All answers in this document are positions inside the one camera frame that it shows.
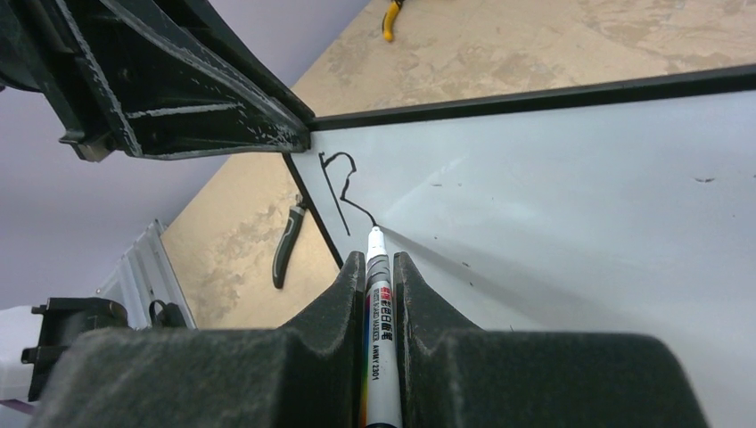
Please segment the small black-framed whiteboard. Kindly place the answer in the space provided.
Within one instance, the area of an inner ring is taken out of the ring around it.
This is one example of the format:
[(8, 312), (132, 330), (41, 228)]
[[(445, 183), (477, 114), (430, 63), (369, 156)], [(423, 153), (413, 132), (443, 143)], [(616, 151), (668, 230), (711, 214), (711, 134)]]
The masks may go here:
[(755, 424), (752, 65), (316, 119), (288, 162), (337, 261), (372, 226), (475, 324), (646, 333)]

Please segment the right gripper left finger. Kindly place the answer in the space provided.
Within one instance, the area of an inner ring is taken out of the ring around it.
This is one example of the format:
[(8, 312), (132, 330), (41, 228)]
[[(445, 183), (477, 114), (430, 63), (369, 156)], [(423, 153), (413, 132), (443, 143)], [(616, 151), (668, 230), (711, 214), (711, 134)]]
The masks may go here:
[(333, 284), (275, 329), (108, 328), (62, 355), (34, 427), (350, 427), (358, 294), (351, 253)]

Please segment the white whiteboard marker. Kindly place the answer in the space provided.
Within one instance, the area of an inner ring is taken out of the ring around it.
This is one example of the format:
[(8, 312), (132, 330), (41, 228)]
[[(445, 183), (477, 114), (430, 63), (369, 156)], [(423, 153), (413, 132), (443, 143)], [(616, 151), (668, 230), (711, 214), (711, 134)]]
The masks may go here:
[(393, 286), (384, 233), (378, 226), (367, 238), (364, 312), (359, 422), (362, 427), (401, 427)]

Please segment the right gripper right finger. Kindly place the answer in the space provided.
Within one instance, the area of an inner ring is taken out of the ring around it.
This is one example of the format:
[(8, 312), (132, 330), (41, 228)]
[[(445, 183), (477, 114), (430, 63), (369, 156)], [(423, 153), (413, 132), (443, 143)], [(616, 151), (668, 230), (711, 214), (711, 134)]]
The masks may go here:
[(678, 359), (635, 333), (487, 331), (393, 260), (408, 427), (704, 427)]

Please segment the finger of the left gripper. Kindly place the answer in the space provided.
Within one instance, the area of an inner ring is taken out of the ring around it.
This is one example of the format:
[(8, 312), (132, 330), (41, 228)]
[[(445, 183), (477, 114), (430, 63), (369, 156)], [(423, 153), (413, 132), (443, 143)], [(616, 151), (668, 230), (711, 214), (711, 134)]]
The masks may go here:
[(4, 1), (1, 84), (83, 161), (305, 152), (314, 113), (207, 1)]

